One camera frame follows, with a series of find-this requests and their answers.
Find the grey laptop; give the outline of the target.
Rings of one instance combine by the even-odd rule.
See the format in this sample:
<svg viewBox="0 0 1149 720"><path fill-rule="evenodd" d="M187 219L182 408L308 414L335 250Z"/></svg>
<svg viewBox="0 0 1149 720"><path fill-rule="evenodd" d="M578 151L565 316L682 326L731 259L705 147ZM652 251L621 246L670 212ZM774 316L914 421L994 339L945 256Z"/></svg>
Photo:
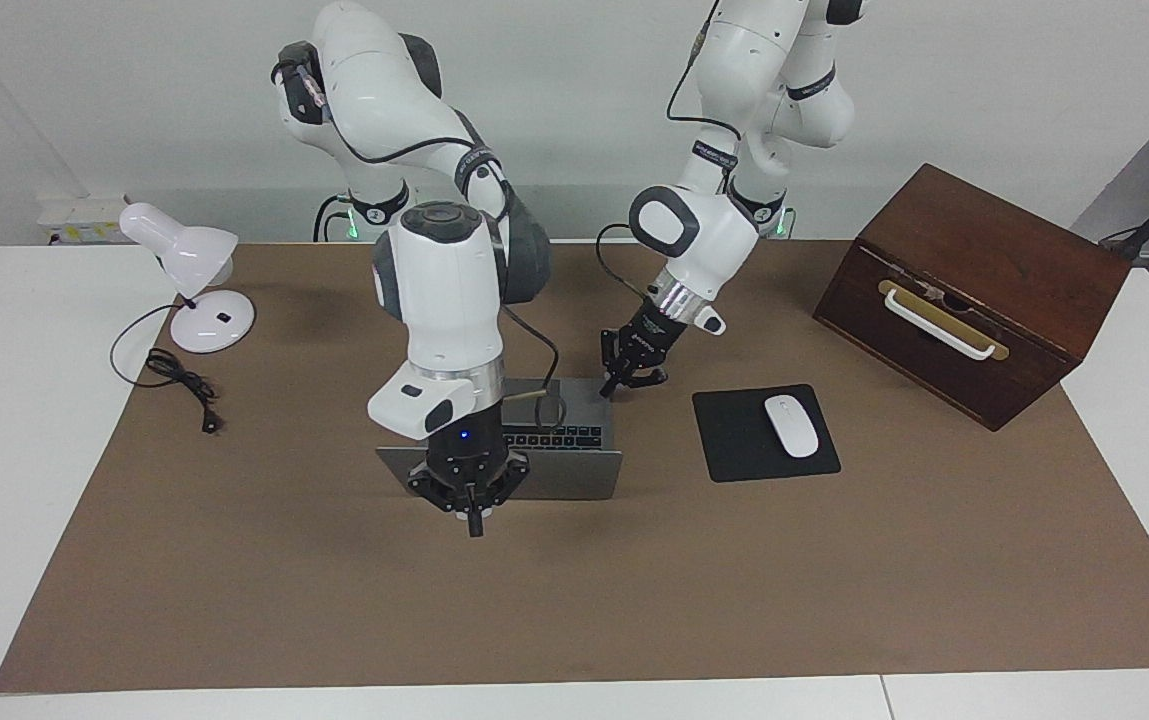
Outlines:
<svg viewBox="0 0 1149 720"><path fill-rule="evenodd" d="M529 457L514 500L589 501L614 495L623 452L614 446L612 409L594 378L555 377L552 398L507 398L507 446Z"/></svg>

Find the brown table mat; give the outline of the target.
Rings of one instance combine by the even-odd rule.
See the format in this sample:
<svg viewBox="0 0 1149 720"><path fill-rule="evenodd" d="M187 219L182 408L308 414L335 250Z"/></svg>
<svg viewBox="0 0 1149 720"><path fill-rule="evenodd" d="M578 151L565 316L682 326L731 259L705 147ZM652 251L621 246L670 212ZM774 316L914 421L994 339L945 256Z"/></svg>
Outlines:
<svg viewBox="0 0 1149 720"><path fill-rule="evenodd" d="M618 488L470 539L377 456L404 359L365 246L248 245L250 336L134 390L0 692L1149 667L1149 537L1059 390L998 432L812 318L842 242L766 243L670 381L616 397ZM842 470L716 483L692 395L808 384Z"/></svg>

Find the black mouse pad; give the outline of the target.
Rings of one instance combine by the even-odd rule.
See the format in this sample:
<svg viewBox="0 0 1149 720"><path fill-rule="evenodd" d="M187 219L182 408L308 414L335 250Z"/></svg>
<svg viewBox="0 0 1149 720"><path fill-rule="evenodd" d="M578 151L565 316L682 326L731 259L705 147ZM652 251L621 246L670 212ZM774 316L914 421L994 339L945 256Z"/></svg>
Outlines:
<svg viewBox="0 0 1149 720"><path fill-rule="evenodd" d="M774 395L794 395L805 407L820 441L817 454L793 459L784 452L763 410L763 401ZM828 475L842 470L815 388L808 384L697 392L692 404L708 475L716 483Z"/></svg>

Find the white computer mouse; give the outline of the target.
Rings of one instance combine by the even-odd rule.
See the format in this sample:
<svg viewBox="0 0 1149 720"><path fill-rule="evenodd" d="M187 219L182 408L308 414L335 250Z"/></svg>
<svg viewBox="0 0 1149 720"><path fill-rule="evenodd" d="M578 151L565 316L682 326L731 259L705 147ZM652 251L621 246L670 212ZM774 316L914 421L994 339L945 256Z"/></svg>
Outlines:
<svg viewBox="0 0 1149 720"><path fill-rule="evenodd" d="M818 452L818 433L805 407L794 395L774 395L763 401L763 410L782 450L793 459Z"/></svg>

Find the white desk lamp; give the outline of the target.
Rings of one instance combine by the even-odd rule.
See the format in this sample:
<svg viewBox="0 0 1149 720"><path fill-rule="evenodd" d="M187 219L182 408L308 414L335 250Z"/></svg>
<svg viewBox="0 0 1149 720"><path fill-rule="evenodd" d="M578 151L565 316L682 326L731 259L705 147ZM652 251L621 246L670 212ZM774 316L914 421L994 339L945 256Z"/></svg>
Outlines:
<svg viewBox="0 0 1149 720"><path fill-rule="evenodd" d="M239 237L222 229L184 225L149 202L119 212L119 229L149 249L184 305L173 316L173 342L190 354L213 354L236 344L257 319L250 299L236 291L210 291L232 274Z"/></svg>

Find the dark brown wooden box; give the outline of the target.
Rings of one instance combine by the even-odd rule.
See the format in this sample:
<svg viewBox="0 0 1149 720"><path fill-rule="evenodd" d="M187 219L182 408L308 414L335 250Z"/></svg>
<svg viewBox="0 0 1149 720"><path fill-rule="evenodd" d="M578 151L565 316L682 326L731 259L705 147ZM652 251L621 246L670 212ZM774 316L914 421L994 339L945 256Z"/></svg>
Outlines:
<svg viewBox="0 0 1149 720"><path fill-rule="evenodd" d="M857 234L815 318L987 429L1000 429L1089 355L1127 260L1004 199L921 165ZM886 310L894 281L998 340L971 361Z"/></svg>

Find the white power strip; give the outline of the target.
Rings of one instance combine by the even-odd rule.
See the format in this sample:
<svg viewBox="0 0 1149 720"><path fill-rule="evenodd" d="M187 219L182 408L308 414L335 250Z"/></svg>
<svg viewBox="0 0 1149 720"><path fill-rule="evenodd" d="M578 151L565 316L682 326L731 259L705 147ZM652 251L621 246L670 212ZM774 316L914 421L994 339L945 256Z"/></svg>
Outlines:
<svg viewBox="0 0 1149 720"><path fill-rule="evenodd" d="M126 196L43 200L36 224L49 245L132 243L121 231L119 215Z"/></svg>

